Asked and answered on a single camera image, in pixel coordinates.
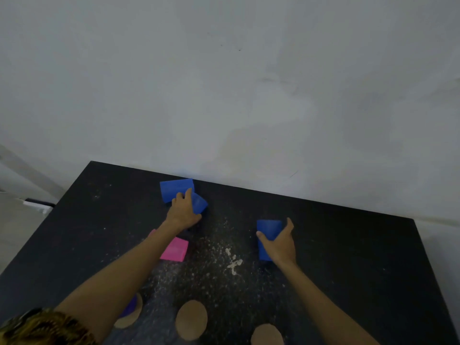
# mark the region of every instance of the round coaster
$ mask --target round coaster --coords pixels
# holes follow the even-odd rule
[[[187,301],[179,309],[176,316],[176,330],[182,339],[187,341],[198,339],[206,330],[206,325],[206,308],[199,301]]]
[[[139,315],[141,314],[141,310],[142,310],[142,297],[139,293],[136,293],[136,297],[137,297],[137,303],[136,303],[136,308],[134,309],[134,311],[130,313],[129,315],[116,320],[114,324],[115,328],[123,329],[123,328],[129,327],[139,318]]]
[[[280,331],[272,324],[258,326],[251,337],[251,345],[283,345]]]

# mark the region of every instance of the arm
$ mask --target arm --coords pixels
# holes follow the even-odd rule
[[[379,343],[344,313],[300,270],[295,262],[295,246],[291,236],[294,228],[288,218],[287,226],[274,241],[258,231],[270,258],[284,273],[302,300],[308,314],[328,345],[379,345]]]
[[[172,239],[201,219],[201,214],[193,213],[191,189],[185,198],[177,194],[172,203],[155,233],[90,277],[55,310],[78,319],[101,343]]]

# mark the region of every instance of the brown circle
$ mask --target brown circle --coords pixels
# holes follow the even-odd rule
[[[142,310],[142,297],[139,293],[136,293],[136,297],[137,297],[137,302],[136,302],[136,308],[134,309],[134,311],[131,312],[129,315],[116,320],[114,324],[115,328],[123,329],[123,328],[129,327],[139,318],[139,315],[141,314],[141,310]]]
[[[199,301],[187,301],[179,309],[176,316],[176,330],[182,339],[187,341],[198,339],[204,333],[206,325],[206,308]]]
[[[283,345],[280,331],[272,324],[258,326],[251,337],[251,345]]]

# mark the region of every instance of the hand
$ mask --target hand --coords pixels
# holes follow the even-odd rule
[[[174,227],[177,234],[200,221],[201,214],[193,213],[192,189],[185,192],[185,197],[179,192],[172,201],[173,205],[166,215],[165,224]]]
[[[288,223],[286,224],[286,227],[280,232],[274,241],[269,241],[262,232],[256,232],[256,235],[264,245],[268,256],[278,267],[283,264],[296,264],[294,240],[291,235],[291,232],[294,229],[294,224],[292,224],[290,218],[288,218],[287,221]]]

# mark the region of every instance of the sleeve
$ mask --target sleeve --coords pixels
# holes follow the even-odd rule
[[[52,309],[33,309],[0,327],[0,345],[97,345],[76,319]]]

